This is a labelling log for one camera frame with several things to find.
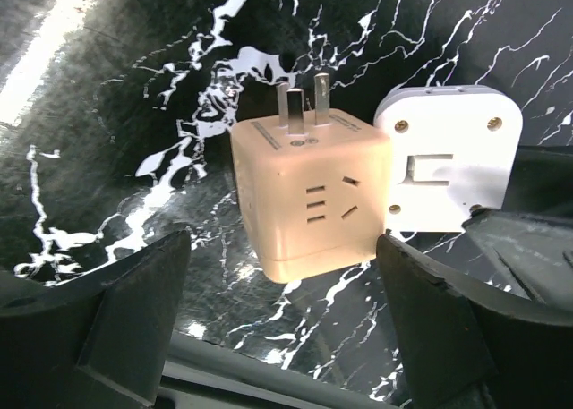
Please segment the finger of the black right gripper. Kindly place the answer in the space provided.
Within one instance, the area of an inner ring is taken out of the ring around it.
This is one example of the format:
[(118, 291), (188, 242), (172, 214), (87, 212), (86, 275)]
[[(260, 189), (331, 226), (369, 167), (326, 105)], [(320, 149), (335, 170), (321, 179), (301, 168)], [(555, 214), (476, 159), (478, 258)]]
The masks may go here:
[(572, 311), (572, 148), (520, 147), (500, 209), (463, 224), (517, 294)]

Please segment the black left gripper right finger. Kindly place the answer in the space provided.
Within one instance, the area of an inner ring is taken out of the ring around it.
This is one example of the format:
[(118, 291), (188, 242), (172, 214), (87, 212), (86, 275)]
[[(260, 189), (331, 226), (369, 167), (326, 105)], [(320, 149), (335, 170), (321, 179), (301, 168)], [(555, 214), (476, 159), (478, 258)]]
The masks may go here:
[(506, 293), (390, 235), (376, 260), (416, 408), (570, 408), (572, 314)]

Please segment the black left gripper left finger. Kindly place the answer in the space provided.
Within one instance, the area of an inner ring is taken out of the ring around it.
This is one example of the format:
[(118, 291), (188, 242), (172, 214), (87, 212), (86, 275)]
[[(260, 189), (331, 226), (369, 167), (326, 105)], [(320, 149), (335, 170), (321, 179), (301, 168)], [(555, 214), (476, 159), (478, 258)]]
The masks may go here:
[(153, 406), (190, 254), (179, 231), (61, 286), (3, 271), (1, 406)]

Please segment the white plug adapter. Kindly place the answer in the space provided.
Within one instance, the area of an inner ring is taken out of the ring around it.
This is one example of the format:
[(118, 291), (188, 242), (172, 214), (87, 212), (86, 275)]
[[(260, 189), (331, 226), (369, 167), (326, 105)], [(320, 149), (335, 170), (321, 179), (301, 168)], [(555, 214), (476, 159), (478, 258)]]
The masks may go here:
[(392, 145), (386, 228), (459, 233), (473, 209), (500, 209), (523, 128), (520, 107), (481, 85), (401, 88), (373, 124)]

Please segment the beige cube socket adapter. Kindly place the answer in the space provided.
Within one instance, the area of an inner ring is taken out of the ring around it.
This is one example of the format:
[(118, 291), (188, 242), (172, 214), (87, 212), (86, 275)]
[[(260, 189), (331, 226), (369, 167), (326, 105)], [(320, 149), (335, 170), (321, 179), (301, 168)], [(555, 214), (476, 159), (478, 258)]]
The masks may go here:
[(304, 92), (277, 86), (276, 115), (230, 130), (238, 204), (263, 273), (286, 284), (372, 260), (385, 231), (388, 135), (331, 107), (329, 76)]

